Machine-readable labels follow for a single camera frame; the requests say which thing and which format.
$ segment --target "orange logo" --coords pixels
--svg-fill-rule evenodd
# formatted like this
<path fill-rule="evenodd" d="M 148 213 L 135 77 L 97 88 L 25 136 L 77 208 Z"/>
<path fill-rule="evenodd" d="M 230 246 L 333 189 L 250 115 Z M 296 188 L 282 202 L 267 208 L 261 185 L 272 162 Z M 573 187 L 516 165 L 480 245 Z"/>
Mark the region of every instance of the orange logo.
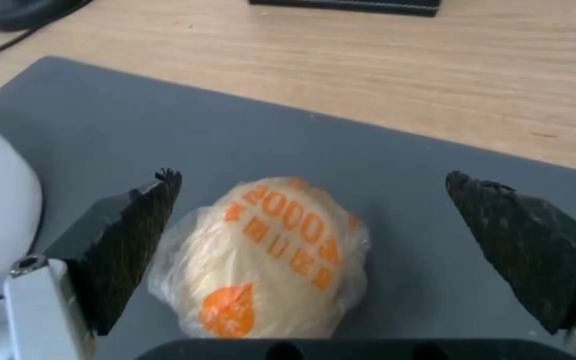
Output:
<path fill-rule="evenodd" d="M 221 338 L 242 338 L 255 324 L 252 284 L 217 289 L 203 299 L 201 325 Z"/>

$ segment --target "black object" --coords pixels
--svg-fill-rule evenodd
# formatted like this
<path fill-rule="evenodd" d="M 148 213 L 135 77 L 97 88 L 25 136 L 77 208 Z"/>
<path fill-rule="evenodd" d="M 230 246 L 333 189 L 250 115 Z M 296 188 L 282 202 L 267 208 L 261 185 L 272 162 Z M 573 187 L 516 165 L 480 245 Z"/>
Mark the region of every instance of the black object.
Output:
<path fill-rule="evenodd" d="M 41 27 L 85 0 L 0 0 L 0 32 Z"/>
<path fill-rule="evenodd" d="M 249 0 L 251 4 L 283 5 L 434 17 L 441 0 Z"/>
<path fill-rule="evenodd" d="M 45 255 L 68 264 L 86 323 L 107 335 L 139 285 L 181 189 L 181 174 L 104 198 L 57 239 Z"/>
<path fill-rule="evenodd" d="M 138 360 L 574 360 L 522 340 L 178 340 Z"/>
<path fill-rule="evenodd" d="M 576 221 L 551 203 L 455 171 L 450 198 L 486 259 L 550 333 L 576 319 Z"/>

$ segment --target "plastic bag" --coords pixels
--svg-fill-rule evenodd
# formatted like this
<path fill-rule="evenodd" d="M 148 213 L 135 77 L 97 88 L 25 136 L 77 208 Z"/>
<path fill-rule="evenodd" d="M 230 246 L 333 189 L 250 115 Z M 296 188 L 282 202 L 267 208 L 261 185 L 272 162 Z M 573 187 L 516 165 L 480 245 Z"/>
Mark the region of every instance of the plastic bag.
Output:
<path fill-rule="evenodd" d="M 148 290 L 192 337 L 325 338 L 366 292 L 368 248 L 327 192 L 265 178 L 170 227 Z"/>

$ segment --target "orange number print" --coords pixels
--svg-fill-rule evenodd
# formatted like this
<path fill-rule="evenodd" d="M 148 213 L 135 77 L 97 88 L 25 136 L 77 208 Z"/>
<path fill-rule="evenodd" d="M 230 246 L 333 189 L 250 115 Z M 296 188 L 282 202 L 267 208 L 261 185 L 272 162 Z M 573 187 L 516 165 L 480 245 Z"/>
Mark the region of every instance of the orange number print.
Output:
<path fill-rule="evenodd" d="M 306 219 L 304 219 L 303 223 L 301 224 L 301 237 L 311 243 L 315 244 L 320 241 L 320 237 L 322 237 L 322 233 L 324 231 L 324 223 L 322 219 L 317 216 L 317 214 L 313 214 L 309 212 L 306 215 Z"/>
<path fill-rule="evenodd" d="M 257 205 L 257 203 L 264 198 L 268 191 L 268 185 L 258 185 L 256 189 L 244 194 L 243 199 L 250 203 L 250 205 Z"/>
<path fill-rule="evenodd" d="M 286 207 L 286 212 L 283 214 L 283 227 L 286 230 L 293 230 L 302 221 L 302 216 L 304 216 L 304 207 L 301 203 L 290 201 Z"/>
<path fill-rule="evenodd" d="M 274 218 L 282 213 L 285 205 L 285 194 L 271 191 L 268 196 L 263 199 L 263 212 L 265 212 L 269 217 Z"/>

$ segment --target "gray mat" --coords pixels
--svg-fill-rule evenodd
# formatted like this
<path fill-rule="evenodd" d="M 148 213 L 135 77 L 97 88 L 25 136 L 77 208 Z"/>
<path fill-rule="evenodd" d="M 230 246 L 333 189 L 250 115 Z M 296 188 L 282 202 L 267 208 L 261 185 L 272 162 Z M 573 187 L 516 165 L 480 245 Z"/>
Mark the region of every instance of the gray mat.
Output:
<path fill-rule="evenodd" d="M 238 182 L 302 176 L 359 214 L 372 237 L 368 292 L 336 337 L 560 344 L 484 260 L 444 176 L 507 183 L 576 217 L 574 170 L 54 57 L 0 89 L 0 132 L 43 183 L 38 251 L 94 200 L 160 167 L 184 176 L 175 220 Z M 174 313 L 142 284 L 96 358 L 134 358 L 180 337 Z"/>

